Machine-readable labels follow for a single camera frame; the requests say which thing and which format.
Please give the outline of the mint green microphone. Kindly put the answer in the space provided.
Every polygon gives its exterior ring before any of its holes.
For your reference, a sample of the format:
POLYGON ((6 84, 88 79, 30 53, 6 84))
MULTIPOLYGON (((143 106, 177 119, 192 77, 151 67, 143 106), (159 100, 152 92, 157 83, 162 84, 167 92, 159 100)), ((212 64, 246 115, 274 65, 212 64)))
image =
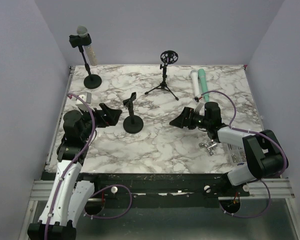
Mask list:
MULTIPOLYGON (((208 85, 207 85, 207 80, 206 80, 206 72, 205 72, 205 70, 203 68, 200 68, 198 70, 198 78, 199 78, 199 81, 200 81, 202 92, 203 93, 208 92, 208 85)), ((204 94, 203 97, 204 97, 204 100, 206 102, 210 101, 209 93, 204 94)))

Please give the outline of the white microphone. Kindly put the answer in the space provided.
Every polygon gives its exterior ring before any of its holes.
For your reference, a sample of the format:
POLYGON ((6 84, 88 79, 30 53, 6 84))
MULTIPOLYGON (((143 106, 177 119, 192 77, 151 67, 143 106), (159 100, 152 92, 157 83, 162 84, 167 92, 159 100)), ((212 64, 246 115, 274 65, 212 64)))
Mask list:
POLYGON ((200 95, 198 71, 197 70, 192 70, 190 72, 190 77, 191 77, 191 80, 192 80, 194 96, 197 97, 198 95, 200 95))

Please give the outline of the black tripod shock mount stand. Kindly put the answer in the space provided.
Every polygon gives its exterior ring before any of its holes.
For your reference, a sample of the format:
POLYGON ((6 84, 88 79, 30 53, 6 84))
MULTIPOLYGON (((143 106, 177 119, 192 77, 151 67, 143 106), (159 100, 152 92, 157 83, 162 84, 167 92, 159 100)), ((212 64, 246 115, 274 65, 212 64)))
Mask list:
POLYGON ((149 93, 153 92, 154 90, 163 90, 171 93, 173 97, 178 101, 179 98, 170 90, 167 85, 167 67, 168 65, 172 65, 176 63, 179 59, 179 55, 173 50, 166 50, 160 55, 160 60, 162 64, 160 64, 159 68, 162 70, 162 82, 154 87, 153 89, 146 91, 144 94, 148 95, 149 93))

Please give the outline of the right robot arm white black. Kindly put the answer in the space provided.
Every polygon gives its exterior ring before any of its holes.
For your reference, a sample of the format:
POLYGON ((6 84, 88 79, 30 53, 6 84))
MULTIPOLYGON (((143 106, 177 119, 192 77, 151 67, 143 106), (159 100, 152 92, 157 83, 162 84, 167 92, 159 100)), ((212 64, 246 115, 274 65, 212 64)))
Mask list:
POLYGON ((250 181, 281 174, 288 166, 287 157, 271 130, 247 131, 230 127, 222 122, 221 109, 216 102, 204 104, 204 114, 185 107, 181 114, 170 121, 180 129, 204 129, 214 143, 224 143, 244 150, 246 163, 225 174, 220 191, 231 196, 238 186, 250 181))

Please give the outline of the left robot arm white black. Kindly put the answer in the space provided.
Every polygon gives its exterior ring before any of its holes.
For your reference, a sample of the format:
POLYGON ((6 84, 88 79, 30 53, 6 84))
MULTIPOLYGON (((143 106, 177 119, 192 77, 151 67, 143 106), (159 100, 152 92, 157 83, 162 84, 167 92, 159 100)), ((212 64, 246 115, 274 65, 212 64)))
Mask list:
POLYGON ((115 126, 120 109, 100 103, 100 110, 70 110, 63 116, 64 135, 57 148, 57 170, 46 206, 27 234, 31 240, 74 240, 76 226, 89 197, 100 194, 94 180, 77 180, 96 128, 115 126))

